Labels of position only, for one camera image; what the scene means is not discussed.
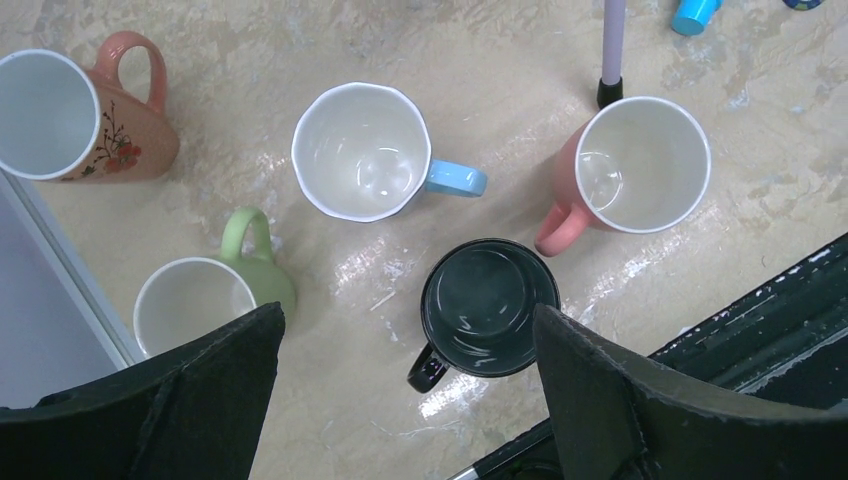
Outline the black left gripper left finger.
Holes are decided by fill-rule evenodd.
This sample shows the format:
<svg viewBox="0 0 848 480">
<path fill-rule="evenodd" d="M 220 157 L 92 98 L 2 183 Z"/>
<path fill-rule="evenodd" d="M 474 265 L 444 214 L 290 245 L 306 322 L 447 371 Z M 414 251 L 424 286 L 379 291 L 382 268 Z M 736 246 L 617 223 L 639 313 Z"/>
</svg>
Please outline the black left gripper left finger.
<svg viewBox="0 0 848 480">
<path fill-rule="evenodd" d="M 98 380 L 1 411 L 5 479 L 245 479 L 286 330 L 279 303 Z"/>
</svg>

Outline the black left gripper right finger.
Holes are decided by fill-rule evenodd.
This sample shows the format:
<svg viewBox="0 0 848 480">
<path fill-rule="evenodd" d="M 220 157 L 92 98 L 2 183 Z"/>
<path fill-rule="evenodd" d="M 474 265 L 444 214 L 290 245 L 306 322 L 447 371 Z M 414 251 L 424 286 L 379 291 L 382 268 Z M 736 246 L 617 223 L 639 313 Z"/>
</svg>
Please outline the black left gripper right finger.
<svg viewBox="0 0 848 480">
<path fill-rule="evenodd" d="M 533 339 L 568 479 L 843 479 L 843 413 L 706 383 L 538 305 Z"/>
</svg>

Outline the light green mug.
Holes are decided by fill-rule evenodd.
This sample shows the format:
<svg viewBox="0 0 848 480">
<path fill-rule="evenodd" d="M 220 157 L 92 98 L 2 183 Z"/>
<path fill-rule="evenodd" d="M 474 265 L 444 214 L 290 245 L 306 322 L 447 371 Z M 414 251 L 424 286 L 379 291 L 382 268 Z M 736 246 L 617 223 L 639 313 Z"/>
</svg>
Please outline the light green mug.
<svg viewBox="0 0 848 480">
<path fill-rule="evenodd" d="M 173 260 L 146 280 L 133 309 L 134 335 L 151 358 L 273 302 L 294 314 L 294 282 L 275 264 L 265 213 L 241 207 L 225 226 L 218 255 Z"/>
</svg>

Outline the dark grey mug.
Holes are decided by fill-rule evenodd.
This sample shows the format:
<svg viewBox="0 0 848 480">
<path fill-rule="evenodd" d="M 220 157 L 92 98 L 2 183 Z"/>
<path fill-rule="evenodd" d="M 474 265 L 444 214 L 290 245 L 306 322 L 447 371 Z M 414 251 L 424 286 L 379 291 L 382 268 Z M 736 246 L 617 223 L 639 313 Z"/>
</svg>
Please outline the dark grey mug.
<svg viewBox="0 0 848 480">
<path fill-rule="evenodd" d="M 476 239 L 448 252 L 431 270 L 420 314 L 427 343 L 407 374 L 420 393 L 448 369 L 480 378 L 516 374 L 536 360 L 534 311 L 561 305 L 545 262 L 524 245 Z"/>
</svg>

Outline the plain pink mug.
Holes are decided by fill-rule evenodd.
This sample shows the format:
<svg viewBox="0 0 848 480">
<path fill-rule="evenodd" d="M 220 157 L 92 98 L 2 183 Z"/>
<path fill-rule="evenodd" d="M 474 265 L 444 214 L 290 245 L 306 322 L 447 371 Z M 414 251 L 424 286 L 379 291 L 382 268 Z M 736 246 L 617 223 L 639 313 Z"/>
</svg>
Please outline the plain pink mug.
<svg viewBox="0 0 848 480">
<path fill-rule="evenodd" d="M 651 96 L 617 101 L 555 156 L 553 204 L 535 247 L 557 256 L 589 227 L 628 234 L 669 229 L 696 209 L 711 167 L 707 135 L 685 108 Z"/>
</svg>

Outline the light blue mug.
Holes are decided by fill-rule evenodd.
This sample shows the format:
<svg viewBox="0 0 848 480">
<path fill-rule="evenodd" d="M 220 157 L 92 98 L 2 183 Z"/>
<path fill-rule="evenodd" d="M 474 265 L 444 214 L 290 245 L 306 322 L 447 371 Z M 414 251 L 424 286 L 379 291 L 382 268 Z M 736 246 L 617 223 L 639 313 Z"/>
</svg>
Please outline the light blue mug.
<svg viewBox="0 0 848 480">
<path fill-rule="evenodd" d="M 302 193 L 323 214 L 373 223 L 421 192 L 479 198 L 487 175 L 436 159 L 423 115 L 400 90 L 366 82 L 335 86 L 298 120 L 291 161 Z"/>
</svg>

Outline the textured salmon mug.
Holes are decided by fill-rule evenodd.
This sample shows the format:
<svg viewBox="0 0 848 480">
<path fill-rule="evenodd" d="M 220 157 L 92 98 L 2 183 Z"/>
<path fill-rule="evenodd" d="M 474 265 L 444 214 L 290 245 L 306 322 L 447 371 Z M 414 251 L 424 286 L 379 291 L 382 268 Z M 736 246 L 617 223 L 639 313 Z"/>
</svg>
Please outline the textured salmon mug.
<svg viewBox="0 0 848 480">
<path fill-rule="evenodd" d="M 133 48 L 146 50 L 146 100 L 128 93 L 119 65 Z M 180 148 L 166 117 L 167 70 L 147 37 L 121 31 L 82 69 L 57 52 L 27 49 L 1 60 L 1 168 L 46 182 L 124 183 L 156 179 Z"/>
</svg>

